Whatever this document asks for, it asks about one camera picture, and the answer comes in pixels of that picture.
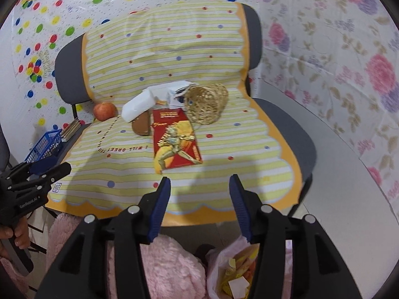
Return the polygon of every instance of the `red apple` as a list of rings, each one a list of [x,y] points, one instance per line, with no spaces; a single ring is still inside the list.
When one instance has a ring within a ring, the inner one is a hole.
[[[97,120],[103,122],[116,116],[116,107],[110,102],[99,103],[94,106],[93,113]]]

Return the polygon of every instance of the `orange cloth border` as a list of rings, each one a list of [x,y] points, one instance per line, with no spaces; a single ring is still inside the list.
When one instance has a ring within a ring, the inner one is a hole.
[[[292,204],[298,203],[300,191],[302,189],[302,173],[300,171],[300,167],[298,164],[298,161],[291,150],[290,146],[287,144],[286,140],[282,137],[280,134],[280,131],[276,128],[274,123],[270,120],[270,118],[264,113],[262,108],[250,97],[248,96],[246,89],[245,89],[245,80],[248,75],[248,69],[249,69],[249,37],[248,37],[248,31],[247,31],[247,20],[245,17],[245,12],[242,4],[235,2],[238,4],[237,8],[237,16],[241,19],[241,29],[240,33],[242,37],[244,38],[244,44],[243,48],[241,50],[241,55],[244,58],[244,67],[241,70],[241,79],[240,83],[238,85],[238,90],[242,93],[243,97],[247,99],[250,102],[250,107],[255,109],[258,112],[259,119],[264,121],[267,126],[269,127],[269,136],[276,139],[281,146],[281,156],[280,158],[282,160],[285,160],[288,164],[291,165],[291,168],[293,170],[293,176],[294,176],[294,181],[293,181],[293,186],[291,190],[279,201],[271,204],[274,208],[278,210],[286,209]],[[83,68],[83,77],[85,79],[85,85],[86,85],[86,90],[87,93],[89,94],[90,97],[93,96],[92,91],[90,90],[88,84],[88,74],[86,72],[86,53],[85,53],[85,46],[87,43],[86,39],[86,34],[83,37],[82,41],[82,68]],[[70,151],[68,154],[65,156],[65,161],[69,157]],[[85,201],[84,203],[80,205],[70,205],[68,202],[66,202],[65,199],[55,202],[51,199],[49,199],[49,202],[46,205],[47,207],[51,209],[55,209],[58,211],[66,212],[72,215],[76,216],[81,216],[82,211],[86,212],[87,214],[91,213],[97,216],[98,218],[109,218],[109,217],[114,217],[118,215],[122,209],[119,207],[114,207],[110,210],[101,210],[98,209],[97,207],[94,207],[92,204],[90,204],[88,201]],[[213,209],[210,209],[206,206],[202,206],[199,208],[197,211],[194,211],[193,213],[185,214],[185,215],[176,215],[176,214],[171,214],[171,213],[165,213],[164,220],[162,222],[162,226],[183,226],[183,225],[199,225],[199,224],[214,224],[214,223],[219,223],[222,221],[234,221],[236,220],[237,217],[235,215],[234,211],[215,211]]]

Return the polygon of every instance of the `yellow striped cloth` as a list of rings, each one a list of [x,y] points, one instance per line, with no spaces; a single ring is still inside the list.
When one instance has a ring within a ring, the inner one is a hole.
[[[116,19],[85,35],[87,91],[122,106],[142,89],[189,80],[223,83],[229,100],[214,124],[193,125],[203,164],[165,170],[172,181],[164,225],[234,219],[227,190],[244,187],[282,209],[297,202],[298,163],[273,123],[246,95],[248,41],[238,3],[175,4]],[[95,122],[65,160],[72,173],[54,187],[49,207],[74,215],[116,215],[156,189],[152,137],[137,136],[121,117]]]

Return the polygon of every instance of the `wicker basket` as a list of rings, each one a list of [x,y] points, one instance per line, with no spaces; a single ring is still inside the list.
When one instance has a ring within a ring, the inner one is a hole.
[[[188,119],[201,125],[212,124],[222,114],[228,95],[220,83],[190,86],[184,95]]]

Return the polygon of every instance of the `brown pouch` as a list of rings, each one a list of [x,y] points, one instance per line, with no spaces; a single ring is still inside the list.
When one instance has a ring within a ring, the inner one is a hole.
[[[143,112],[132,121],[132,129],[137,135],[149,136],[150,135],[150,111]]]

